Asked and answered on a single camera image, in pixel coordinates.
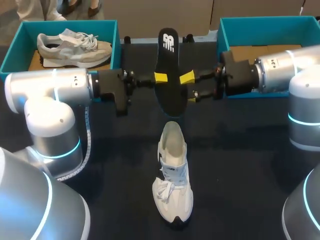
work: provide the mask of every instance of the cardboard bottom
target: cardboard bottom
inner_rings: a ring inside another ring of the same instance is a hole
[[[301,48],[301,45],[265,45],[265,46],[231,46],[230,49],[236,62],[249,60],[250,64],[261,56],[277,54],[287,50]]]
[[[30,66],[28,71],[39,71],[39,70],[48,70],[48,69],[54,69],[56,67],[44,67],[40,61],[40,54],[38,50],[34,51]],[[99,70],[107,70],[110,69],[110,60],[111,57],[104,63],[100,64],[96,67],[89,68],[90,71],[99,71]],[[64,66],[60,67],[61,69],[70,69],[70,68],[77,68],[77,66]]]

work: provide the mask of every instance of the white sneaker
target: white sneaker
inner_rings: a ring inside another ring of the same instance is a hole
[[[92,68],[104,63],[110,58],[112,47],[109,42],[98,41],[96,37],[69,29],[58,36],[40,33],[37,37],[37,47],[43,57],[43,66]]]
[[[159,175],[152,185],[153,198],[161,216],[180,227],[190,217],[194,195],[189,182],[187,144],[180,126],[168,122],[158,144]]]
[[[60,13],[57,12],[56,9],[54,9],[52,12],[50,12],[47,17],[47,21],[67,21]]]

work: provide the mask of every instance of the grey sneaker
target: grey sneaker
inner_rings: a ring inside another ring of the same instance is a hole
[[[65,29],[58,36],[40,33],[37,47],[43,57],[43,66],[47,68],[92,68],[108,60],[112,53],[109,42],[98,41],[97,36],[69,29]]]

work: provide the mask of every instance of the new balance logo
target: new balance logo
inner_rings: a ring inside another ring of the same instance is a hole
[[[174,37],[173,36],[169,36],[168,34],[163,34],[163,47],[166,48],[167,50],[169,50],[170,52],[175,52],[175,48],[174,48]]]

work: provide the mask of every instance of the person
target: person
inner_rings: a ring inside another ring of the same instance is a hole
[[[15,0],[21,21],[65,21],[57,11],[58,0]]]
[[[64,0],[66,7],[62,14],[65,16],[72,13],[81,3],[82,0]],[[90,7],[88,8],[88,17],[92,18],[95,16],[101,9],[101,6],[101,0],[91,0]]]

